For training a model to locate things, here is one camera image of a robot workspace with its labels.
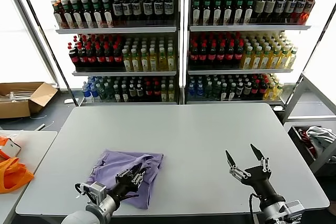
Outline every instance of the orange bag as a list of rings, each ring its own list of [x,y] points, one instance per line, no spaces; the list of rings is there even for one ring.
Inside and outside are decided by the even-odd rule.
[[[19,163],[18,157],[0,162],[0,194],[14,191],[34,178],[24,164]]]

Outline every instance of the white cloth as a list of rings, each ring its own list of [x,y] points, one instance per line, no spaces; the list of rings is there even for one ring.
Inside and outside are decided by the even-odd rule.
[[[315,147],[317,156],[321,155],[322,152],[336,140],[336,135],[332,133],[331,129],[312,126],[306,133],[312,145]],[[336,153],[330,158],[330,161],[336,161]]]

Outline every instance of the purple cloth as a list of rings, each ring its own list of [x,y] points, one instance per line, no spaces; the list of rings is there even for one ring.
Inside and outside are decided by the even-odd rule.
[[[112,188],[116,181],[116,174],[125,169],[130,169],[138,163],[143,163],[147,167],[143,181],[139,187],[139,197],[126,199],[137,208],[148,209],[154,180],[159,172],[163,154],[158,153],[137,153],[137,152],[113,152],[105,150],[93,167],[87,183],[99,182],[108,189]]]

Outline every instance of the beverage shelf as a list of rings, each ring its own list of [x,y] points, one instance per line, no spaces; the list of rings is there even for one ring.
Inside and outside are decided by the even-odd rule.
[[[188,74],[250,74],[250,73],[290,73],[292,69],[225,69],[188,70]]]
[[[58,34],[174,33],[176,32],[176,26],[59,29],[59,30],[56,30],[56,32]]]
[[[73,72],[73,76],[175,76],[176,71],[161,72]]]
[[[229,25],[229,26],[190,26],[190,31],[281,31],[308,30],[311,26],[299,25]]]

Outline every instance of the white table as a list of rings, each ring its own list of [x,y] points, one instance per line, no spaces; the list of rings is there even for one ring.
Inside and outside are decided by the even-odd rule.
[[[84,209],[75,183],[85,182],[107,148],[164,153],[148,210],[125,202],[115,216],[248,213],[253,191],[229,174],[225,149],[241,168],[258,165],[253,143],[270,157],[270,182],[307,209],[329,201],[272,109],[266,104],[75,108],[16,207],[27,216],[66,216]],[[254,200],[254,211],[259,210]]]
[[[53,131],[0,131],[1,136],[17,134],[13,138],[15,142],[22,147],[18,153],[19,162],[27,166],[32,173],[36,171],[57,132]],[[18,203],[26,186],[23,186],[11,193],[0,194],[0,223],[10,223],[14,214],[15,206]]]

